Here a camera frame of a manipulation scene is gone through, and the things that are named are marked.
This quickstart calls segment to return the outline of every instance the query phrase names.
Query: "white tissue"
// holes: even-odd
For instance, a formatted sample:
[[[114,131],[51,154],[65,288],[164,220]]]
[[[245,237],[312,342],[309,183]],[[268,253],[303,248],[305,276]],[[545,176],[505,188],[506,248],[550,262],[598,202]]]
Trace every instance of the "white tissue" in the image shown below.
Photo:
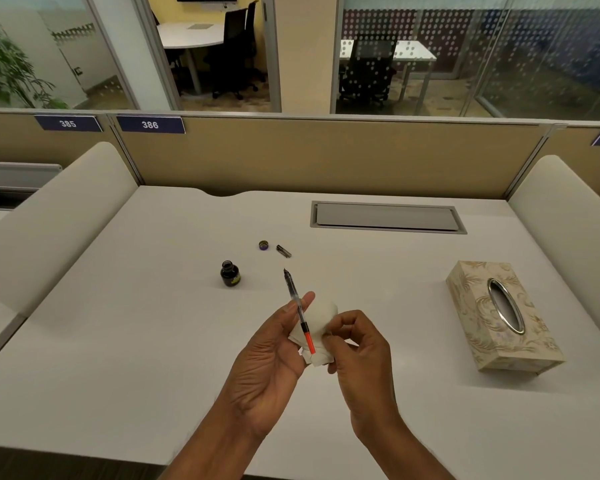
[[[296,323],[289,334],[289,340],[302,347],[302,357],[304,357],[305,363],[312,363],[314,367],[318,367],[333,362],[333,355],[324,348],[322,336],[324,335],[324,328],[337,314],[338,307],[335,303],[318,298],[314,299],[304,312],[304,320],[309,325],[309,332],[311,332],[313,346],[315,347],[315,354],[313,355],[309,352],[309,346],[306,343],[302,327],[300,327],[300,321]]]

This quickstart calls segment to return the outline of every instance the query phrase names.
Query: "meeting room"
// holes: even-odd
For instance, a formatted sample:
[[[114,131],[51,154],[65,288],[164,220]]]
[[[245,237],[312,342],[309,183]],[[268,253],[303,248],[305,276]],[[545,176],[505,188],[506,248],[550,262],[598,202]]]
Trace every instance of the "meeting room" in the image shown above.
[[[261,0],[148,0],[187,111],[270,111]]]

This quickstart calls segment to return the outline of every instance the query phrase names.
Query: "table leg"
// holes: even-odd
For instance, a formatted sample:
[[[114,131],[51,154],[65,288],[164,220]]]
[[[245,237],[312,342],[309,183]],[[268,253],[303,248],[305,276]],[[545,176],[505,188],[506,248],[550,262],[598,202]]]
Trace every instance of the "table leg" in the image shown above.
[[[404,69],[402,70],[402,88],[400,90],[400,97],[398,102],[402,102],[404,99],[404,92],[407,90],[407,82],[409,81],[409,73],[411,72],[411,64],[408,62],[404,63]]]
[[[416,110],[413,112],[414,115],[419,115],[422,110],[422,105],[424,104],[424,96],[427,94],[427,87],[429,85],[429,80],[431,79],[431,73],[433,72],[433,62],[429,63],[429,68],[427,69],[427,74],[424,76],[424,80],[422,81],[422,89],[420,90],[420,97],[418,98],[418,103],[416,104]]]
[[[184,52],[187,57],[187,67],[189,67],[189,72],[191,72],[193,88],[196,90],[196,94],[200,95],[202,94],[202,86],[200,85],[200,79],[198,78],[198,71],[196,69],[196,62],[193,59],[192,49],[188,48]]]

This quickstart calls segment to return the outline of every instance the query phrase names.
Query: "orange pen section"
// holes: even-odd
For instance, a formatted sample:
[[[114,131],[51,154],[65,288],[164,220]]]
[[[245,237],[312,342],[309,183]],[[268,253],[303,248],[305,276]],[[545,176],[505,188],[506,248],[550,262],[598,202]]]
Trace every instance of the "orange pen section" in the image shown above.
[[[311,355],[315,354],[315,347],[313,346],[313,340],[311,339],[311,333],[304,332],[304,338],[306,339],[307,345],[309,345],[309,352],[311,352]]]

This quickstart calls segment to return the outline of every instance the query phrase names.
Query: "black ink bottle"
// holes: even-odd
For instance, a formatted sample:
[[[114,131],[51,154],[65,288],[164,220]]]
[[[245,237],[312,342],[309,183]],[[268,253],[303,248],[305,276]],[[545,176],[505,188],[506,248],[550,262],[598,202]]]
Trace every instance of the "black ink bottle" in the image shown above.
[[[220,270],[220,276],[222,281],[227,286],[236,286],[240,283],[240,271],[238,266],[234,265],[231,261],[225,261],[222,263],[222,270]]]

